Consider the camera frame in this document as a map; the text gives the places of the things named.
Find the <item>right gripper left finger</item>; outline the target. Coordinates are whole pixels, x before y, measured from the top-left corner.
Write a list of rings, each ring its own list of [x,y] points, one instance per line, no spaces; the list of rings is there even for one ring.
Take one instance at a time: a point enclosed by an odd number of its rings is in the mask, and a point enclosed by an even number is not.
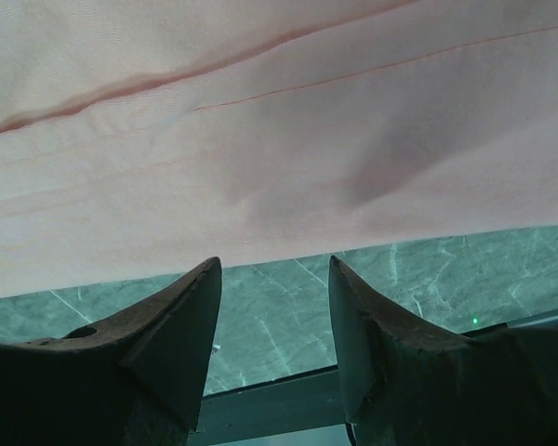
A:
[[[222,279],[211,257],[61,338],[0,344],[0,445],[182,445],[197,428]]]

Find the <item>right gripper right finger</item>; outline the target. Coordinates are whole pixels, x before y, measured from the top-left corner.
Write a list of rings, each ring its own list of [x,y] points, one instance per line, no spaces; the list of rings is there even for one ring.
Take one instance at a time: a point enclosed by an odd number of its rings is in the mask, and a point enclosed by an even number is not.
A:
[[[558,327],[450,332],[329,262],[346,420],[361,445],[558,445]]]

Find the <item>salmon pink t shirt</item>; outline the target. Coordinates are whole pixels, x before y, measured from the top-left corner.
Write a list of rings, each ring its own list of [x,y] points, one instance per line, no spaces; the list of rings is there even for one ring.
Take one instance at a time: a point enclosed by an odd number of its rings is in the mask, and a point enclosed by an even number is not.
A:
[[[0,298],[558,225],[558,1],[0,1]]]

